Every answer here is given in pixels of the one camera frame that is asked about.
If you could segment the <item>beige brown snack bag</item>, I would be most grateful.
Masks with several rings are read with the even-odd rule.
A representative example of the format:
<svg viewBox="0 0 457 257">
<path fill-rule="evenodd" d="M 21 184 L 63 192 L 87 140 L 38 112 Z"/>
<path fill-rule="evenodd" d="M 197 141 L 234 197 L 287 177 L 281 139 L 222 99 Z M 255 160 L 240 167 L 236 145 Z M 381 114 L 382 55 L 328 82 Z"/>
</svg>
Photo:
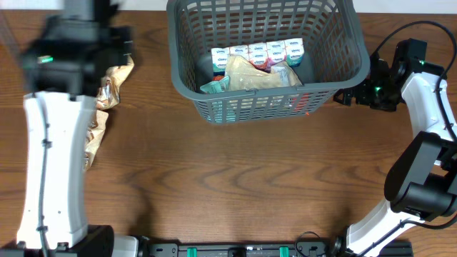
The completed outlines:
<svg viewBox="0 0 457 257">
<path fill-rule="evenodd" d="M 91 123 L 89 124 L 86 140 L 85 140 L 85 150 L 84 150 L 84 170 L 87 171 L 95 158 L 96 152 L 98 151 L 101 141 L 104 137 L 106 131 L 106 121 L 109 117 L 109 114 L 105 111 L 97 110 Z"/>
</svg>

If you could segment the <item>teal snack packet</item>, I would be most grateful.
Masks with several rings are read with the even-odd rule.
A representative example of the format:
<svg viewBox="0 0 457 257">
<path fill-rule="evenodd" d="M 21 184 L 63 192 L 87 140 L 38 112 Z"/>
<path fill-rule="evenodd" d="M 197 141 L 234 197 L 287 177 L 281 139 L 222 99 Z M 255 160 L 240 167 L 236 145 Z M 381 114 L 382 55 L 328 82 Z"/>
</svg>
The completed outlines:
<svg viewBox="0 0 457 257">
<path fill-rule="evenodd" d="M 200 90 L 205 94 L 224 93 L 229 88 L 230 78 L 228 76 L 217 76 L 215 81 L 204 84 Z M 230 106 L 224 106 L 223 101 L 214 101 L 210 104 L 199 103 L 201 115 L 208 122 L 217 124 L 234 122 L 235 111 Z"/>
</svg>

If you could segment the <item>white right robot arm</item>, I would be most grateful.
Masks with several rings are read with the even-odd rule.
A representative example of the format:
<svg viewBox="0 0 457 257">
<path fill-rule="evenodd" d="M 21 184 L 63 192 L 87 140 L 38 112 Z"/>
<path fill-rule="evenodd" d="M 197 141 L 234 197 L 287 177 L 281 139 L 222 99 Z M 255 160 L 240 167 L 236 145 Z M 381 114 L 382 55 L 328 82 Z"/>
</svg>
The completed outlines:
<svg viewBox="0 0 457 257">
<path fill-rule="evenodd" d="M 456 120 L 446 70 L 425 60 L 426 48 L 425 41 L 401 41 L 392 64 L 373 54 L 369 77 L 333 98 L 387 112 L 404 103 L 413 140 L 387 173 L 381 202 L 336 238 L 330 256 L 399 256 L 393 241 L 408 229 L 456 222 Z"/>
</svg>

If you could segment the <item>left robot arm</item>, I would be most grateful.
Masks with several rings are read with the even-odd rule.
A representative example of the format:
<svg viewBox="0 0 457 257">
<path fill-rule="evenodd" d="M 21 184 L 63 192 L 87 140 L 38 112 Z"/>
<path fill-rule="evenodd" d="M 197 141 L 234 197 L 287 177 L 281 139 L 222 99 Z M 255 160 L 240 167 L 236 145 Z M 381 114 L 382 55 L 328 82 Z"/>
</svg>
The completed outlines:
<svg viewBox="0 0 457 257">
<path fill-rule="evenodd" d="M 24 72 L 28 132 L 26 196 L 16 240 L 3 256 L 137 256 L 139 240 L 88 223 L 85 140 L 106 71 L 128 62 L 131 35 L 113 27 L 109 0 L 66 1 L 20 51 L 6 24 L 1 38 Z"/>
</svg>

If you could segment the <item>grey plastic basket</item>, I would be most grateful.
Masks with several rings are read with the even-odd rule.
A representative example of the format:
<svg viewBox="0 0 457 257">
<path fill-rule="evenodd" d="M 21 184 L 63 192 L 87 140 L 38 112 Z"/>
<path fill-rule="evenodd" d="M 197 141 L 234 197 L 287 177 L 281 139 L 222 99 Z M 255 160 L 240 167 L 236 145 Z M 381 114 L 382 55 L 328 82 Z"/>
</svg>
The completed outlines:
<svg viewBox="0 0 457 257">
<path fill-rule="evenodd" d="M 229 124 L 303 116 L 367 76 L 370 61 L 351 0 L 170 0 L 166 5 L 174 88 L 203 119 Z M 203 94 L 211 50 L 300 38 L 300 86 Z"/>
</svg>

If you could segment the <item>orange spaghetti packet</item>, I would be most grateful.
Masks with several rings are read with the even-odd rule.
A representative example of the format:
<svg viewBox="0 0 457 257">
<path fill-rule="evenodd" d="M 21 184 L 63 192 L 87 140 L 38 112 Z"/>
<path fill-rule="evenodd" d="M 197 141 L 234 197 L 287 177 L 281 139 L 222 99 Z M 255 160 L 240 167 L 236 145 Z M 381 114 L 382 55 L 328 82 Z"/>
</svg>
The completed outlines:
<svg viewBox="0 0 457 257">
<path fill-rule="evenodd" d="M 235 91 L 258 93 L 262 89 L 285 89 L 298 87 L 301 82 L 295 75 L 280 73 L 265 76 L 215 76 L 213 81 L 202 86 L 207 94 L 219 94 Z M 256 119 L 269 119 L 275 115 L 285 116 L 293 107 L 301 107 L 300 100 L 306 100 L 307 94 L 289 94 L 285 96 L 250 96 L 232 100 L 220 100 L 210 104 L 216 123 L 233 123 Z"/>
</svg>

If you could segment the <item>beige paper pouch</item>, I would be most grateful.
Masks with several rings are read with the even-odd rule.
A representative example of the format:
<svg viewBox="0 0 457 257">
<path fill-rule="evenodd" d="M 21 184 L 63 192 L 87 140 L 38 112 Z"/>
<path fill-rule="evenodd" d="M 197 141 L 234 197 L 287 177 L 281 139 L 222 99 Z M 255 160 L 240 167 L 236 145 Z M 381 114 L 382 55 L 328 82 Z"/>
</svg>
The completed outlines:
<svg viewBox="0 0 457 257">
<path fill-rule="evenodd" d="M 250 91 L 303 85 L 285 61 L 273 65 L 268 73 L 256 69 L 244 57 L 230 56 L 225 76 L 228 77 L 227 91 Z"/>
</svg>

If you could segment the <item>multicolour tissue pack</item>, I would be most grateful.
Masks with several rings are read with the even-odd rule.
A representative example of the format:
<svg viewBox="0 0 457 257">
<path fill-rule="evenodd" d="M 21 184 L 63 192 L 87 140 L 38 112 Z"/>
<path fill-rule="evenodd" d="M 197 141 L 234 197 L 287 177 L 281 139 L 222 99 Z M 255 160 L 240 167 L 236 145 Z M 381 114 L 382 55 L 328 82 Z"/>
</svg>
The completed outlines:
<svg viewBox="0 0 457 257">
<path fill-rule="evenodd" d="M 273 65 L 285 61 L 290 67 L 299 66 L 305 54 L 300 38 L 268 41 L 254 44 L 212 48 L 213 72 L 222 75 L 230 56 L 242 56 L 257 69 L 268 71 Z"/>
</svg>

